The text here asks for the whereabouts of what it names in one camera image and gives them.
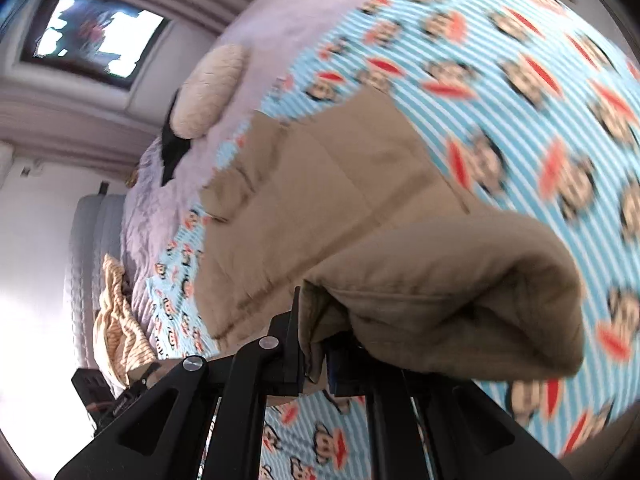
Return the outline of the grey padded headboard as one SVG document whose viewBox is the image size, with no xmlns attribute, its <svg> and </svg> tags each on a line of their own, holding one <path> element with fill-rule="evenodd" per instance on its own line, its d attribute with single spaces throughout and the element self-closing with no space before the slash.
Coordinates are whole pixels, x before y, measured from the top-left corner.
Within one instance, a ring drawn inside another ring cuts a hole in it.
<svg viewBox="0 0 640 480">
<path fill-rule="evenodd" d="M 87 195 L 79 200 L 70 228 L 63 299 L 70 312 L 70 333 L 78 367 L 97 368 L 93 323 L 104 289 L 105 255 L 120 259 L 125 196 Z"/>
</svg>

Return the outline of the black cloth on bed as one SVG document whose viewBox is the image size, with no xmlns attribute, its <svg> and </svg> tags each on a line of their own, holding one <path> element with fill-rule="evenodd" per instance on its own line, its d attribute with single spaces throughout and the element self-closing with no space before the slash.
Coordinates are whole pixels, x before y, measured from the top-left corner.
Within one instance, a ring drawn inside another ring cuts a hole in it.
<svg viewBox="0 0 640 480">
<path fill-rule="evenodd" d="M 174 173 L 176 167 L 178 166 L 178 163 L 191 148 L 191 140 L 183 139 L 180 138 L 180 136 L 177 136 L 170 125 L 170 118 L 172 112 L 174 111 L 177 96 L 178 92 L 175 92 L 165 117 L 162 128 L 162 135 L 160 136 L 160 138 L 162 139 L 162 149 L 160 150 L 160 157 L 162 158 L 163 163 L 162 180 L 160 180 L 161 186 L 165 186 L 170 180 L 174 178 Z"/>
</svg>

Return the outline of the lavender bed cover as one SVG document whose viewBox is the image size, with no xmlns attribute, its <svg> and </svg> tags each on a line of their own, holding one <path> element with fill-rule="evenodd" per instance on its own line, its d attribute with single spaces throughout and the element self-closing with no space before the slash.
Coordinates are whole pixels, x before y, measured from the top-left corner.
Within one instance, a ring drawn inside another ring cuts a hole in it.
<svg viewBox="0 0 640 480">
<path fill-rule="evenodd" d="M 221 144 L 239 131 L 298 52 L 318 42 L 363 1 L 254 0 L 216 40 L 217 46 L 240 44 L 248 51 L 243 78 L 221 120 L 192 143 L 168 183 L 162 181 L 162 142 L 153 141 L 140 158 L 137 183 L 126 195 L 124 263 L 132 285 L 131 307 L 146 332 L 154 326 L 146 281 L 198 191 L 212 177 Z"/>
</svg>

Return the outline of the round cream pleated cushion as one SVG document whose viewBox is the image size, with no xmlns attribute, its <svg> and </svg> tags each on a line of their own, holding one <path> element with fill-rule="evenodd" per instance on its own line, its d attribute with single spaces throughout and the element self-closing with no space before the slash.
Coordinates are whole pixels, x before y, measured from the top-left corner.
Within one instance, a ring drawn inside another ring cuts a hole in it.
<svg viewBox="0 0 640 480">
<path fill-rule="evenodd" d="M 178 90 L 169 125 L 178 138 L 206 136 L 221 120 L 235 95 L 250 59 L 242 44 L 222 44 L 209 50 Z"/>
</svg>

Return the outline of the tan puffer jacket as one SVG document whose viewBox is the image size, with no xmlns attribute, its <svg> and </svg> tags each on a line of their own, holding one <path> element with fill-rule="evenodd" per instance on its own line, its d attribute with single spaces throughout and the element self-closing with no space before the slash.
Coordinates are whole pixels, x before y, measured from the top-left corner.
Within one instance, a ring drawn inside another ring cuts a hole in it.
<svg viewBox="0 0 640 480">
<path fill-rule="evenodd" d="M 582 280 L 565 244 L 444 176 L 382 92 L 289 122 L 255 113 L 201 203 L 193 295 L 223 349 L 297 304 L 310 380 L 344 330 L 414 372 L 530 382 L 582 366 Z"/>
</svg>

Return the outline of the window with dark frame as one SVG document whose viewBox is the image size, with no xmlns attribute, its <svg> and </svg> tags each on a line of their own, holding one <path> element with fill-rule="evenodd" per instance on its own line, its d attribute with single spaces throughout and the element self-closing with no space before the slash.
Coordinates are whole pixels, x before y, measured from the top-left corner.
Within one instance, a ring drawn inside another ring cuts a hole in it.
<svg viewBox="0 0 640 480">
<path fill-rule="evenodd" d="M 128 90 L 168 23 L 120 0 L 40 0 L 20 60 Z"/>
</svg>

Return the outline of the orange striped cloth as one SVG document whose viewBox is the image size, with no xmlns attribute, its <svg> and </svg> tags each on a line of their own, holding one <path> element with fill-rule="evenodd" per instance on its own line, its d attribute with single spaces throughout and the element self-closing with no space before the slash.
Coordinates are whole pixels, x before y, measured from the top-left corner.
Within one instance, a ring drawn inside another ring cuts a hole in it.
<svg viewBox="0 0 640 480">
<path fill-rule="evenodd" d="M 112 386 L 126 389 L 132 384 L 129 373 L 155 362 L 156 354 L 124 294 L 122 264 L 105 255 L 102 275 L 104 289 L 92 331 L 94 360 Z"/>
</svg>

